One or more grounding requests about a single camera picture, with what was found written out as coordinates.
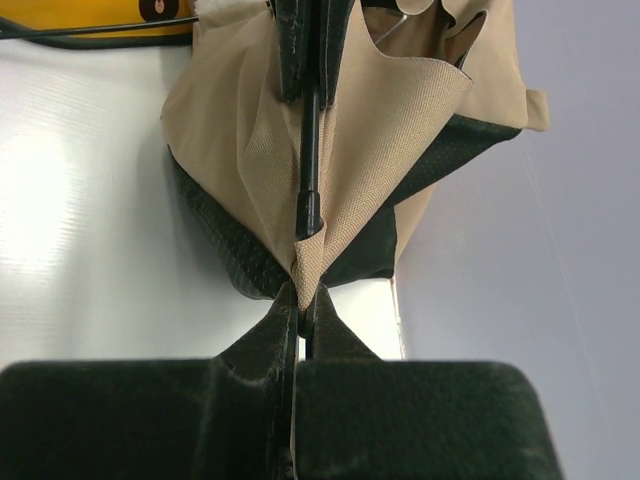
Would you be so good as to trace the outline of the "black tent pole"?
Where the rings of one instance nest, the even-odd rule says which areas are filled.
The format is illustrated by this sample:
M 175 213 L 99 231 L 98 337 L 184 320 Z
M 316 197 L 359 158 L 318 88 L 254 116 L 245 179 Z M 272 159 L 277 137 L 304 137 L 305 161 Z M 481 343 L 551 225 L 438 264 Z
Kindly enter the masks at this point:
M 304 94 L 301 122 L 299 192 L 296 203 L 295 235 L 305 240 L 322 227 L 319 192 L 320 95 L 316 85 Z
M 116 25 L 34 29 L 1 18 L 1 40 L 24 40 L 33 44 L 66 50 L 106 50 L 185 46 L 191 42 L 197 16 Z M 146 31 L 188 26 L 187 33 L 149 35 Z

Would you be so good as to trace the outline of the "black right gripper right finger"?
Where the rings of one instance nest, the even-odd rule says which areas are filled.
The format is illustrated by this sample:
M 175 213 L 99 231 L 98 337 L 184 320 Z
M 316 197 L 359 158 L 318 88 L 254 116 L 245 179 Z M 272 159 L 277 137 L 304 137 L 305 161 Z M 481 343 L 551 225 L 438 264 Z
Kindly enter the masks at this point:
M 300 479 L 559 479 L 538 394 L 492 361 L 385 361 L 320 287 L 296 369 Z

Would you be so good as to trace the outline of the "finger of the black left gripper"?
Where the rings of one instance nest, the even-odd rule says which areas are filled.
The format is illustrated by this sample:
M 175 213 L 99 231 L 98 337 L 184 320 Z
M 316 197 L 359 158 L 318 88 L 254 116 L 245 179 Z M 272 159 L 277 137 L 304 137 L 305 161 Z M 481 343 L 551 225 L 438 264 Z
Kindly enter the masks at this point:
M 292 103 L 302 97 L 307 78 L 312 2 L 274 0 L 269 4 L 277 29 L 281 95 Z
M 321 107 L 332 107 L 335 101 L 354 3 L 354 0 L 313 2 L 313 79 L 318 87 Z

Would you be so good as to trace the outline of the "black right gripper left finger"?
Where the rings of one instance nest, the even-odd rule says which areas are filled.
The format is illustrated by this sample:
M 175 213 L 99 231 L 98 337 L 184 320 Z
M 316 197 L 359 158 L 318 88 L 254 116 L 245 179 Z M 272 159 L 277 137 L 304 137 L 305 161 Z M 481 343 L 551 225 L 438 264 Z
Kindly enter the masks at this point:
M 1 374 L 5 479 L 290 479 L 297 298 L 200 359 L 27 361 Z

